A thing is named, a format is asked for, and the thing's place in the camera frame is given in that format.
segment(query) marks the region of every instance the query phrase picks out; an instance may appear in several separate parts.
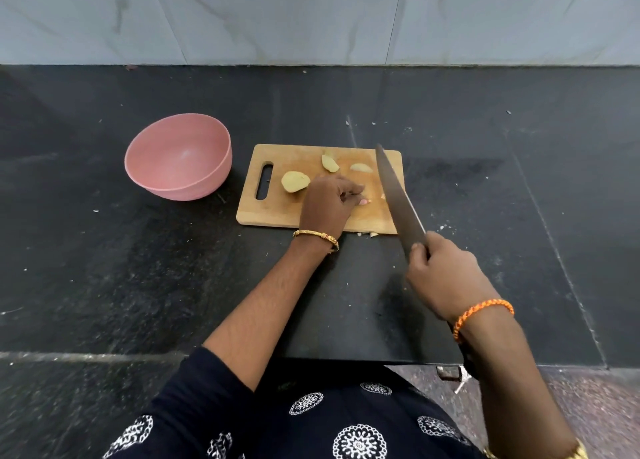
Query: pink bowl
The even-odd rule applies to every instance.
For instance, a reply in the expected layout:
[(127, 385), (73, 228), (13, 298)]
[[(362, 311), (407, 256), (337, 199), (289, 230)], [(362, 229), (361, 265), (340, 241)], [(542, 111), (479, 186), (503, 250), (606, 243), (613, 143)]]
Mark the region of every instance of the pink bowl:
[(231, 137), (223, 123), (204, 114), (177, 114), (134, 137), (124, 167), (134, 183), (153, 194), (188, 201), (220, 188), (231, 159)]

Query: potato slice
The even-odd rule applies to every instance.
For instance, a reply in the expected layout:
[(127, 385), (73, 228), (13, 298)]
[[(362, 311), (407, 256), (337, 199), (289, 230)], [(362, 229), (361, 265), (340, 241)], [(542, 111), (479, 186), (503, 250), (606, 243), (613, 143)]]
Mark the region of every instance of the potato slice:
[(340, 169), (338, 163), (336, 163), (329, 155), (322, 155), (322, 165), (324, 166), (324, 169), (331, 173), (335, 173)]
[(353, 171), (362, 171), (364, 173), (372, 173), (373, 170), (364, 163), (356, 163), (351, 165)]
[(282, 177), (282, 186), (287, 193), (295, 193), (307, 188), (311, 179), (300, 171), (287, 171)]

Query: tiled wall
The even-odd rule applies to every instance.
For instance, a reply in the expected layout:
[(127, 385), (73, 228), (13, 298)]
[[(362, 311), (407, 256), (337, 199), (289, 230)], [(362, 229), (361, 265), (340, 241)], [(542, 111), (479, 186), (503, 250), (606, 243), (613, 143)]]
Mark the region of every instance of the tiled wall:
[(0, 0), (0, 64), (640, 64), (640, 0)]

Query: knife blade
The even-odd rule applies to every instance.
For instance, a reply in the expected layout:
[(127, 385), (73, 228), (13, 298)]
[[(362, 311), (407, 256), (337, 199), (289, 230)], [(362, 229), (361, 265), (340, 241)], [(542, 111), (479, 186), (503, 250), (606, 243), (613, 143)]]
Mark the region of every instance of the knife blade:
[(411, 246), (414, 243), (425, 245), (424, 234), (426, 232), (409, 196), (407, 196), (400, 184), (396, 172), (385, 154), (385, 150), (380, 144), (376, 145), (376, 163), (378, 164), (378, 174), (382, 182), (382, 189), (389, 205), (389, 212), (391, 212), (391, 218), (402, 243), (404, 256), (408, 261)]

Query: wooden cutting board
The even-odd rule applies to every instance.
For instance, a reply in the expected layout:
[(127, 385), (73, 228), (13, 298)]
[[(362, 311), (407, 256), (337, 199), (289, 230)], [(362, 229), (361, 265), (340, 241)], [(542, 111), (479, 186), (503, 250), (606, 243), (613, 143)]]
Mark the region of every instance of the wooden cutting board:
[[(382, 198), (383, 190), (378, 177), (376, 151), (356, 148), (322, 148), (319, 146), (285, 146), (281, 144), (258, 144), (253, 148), (249, 171), (244, 180), (244, 188), (236, 214), (242, 225), (266, 227), (298, 228), (302, 200), (306, 189), (297, 193), (287, 193), (282, 187), (282, 176), (287, 171), (301, 171), (312, 180), (318, 176), (331, 174), (322, 165), (322, 154), (328, 151), (340, 166), (340, 173), (350, 180), (365, 185), (363, 195), (368, 205), (353, 209), (344, 228), (348, 232), (377, 232), (397, 234), (391, 219), (387, 201)], [(399, 151), (385, 151), (400, 184), (404, 188), (402, 155)], [(351, 165), (364, 163), (374, 172), (352, 171)], [(272, 164), (271, 181), (267, 197), (256, 199), (260, 175), (264, 166)]]

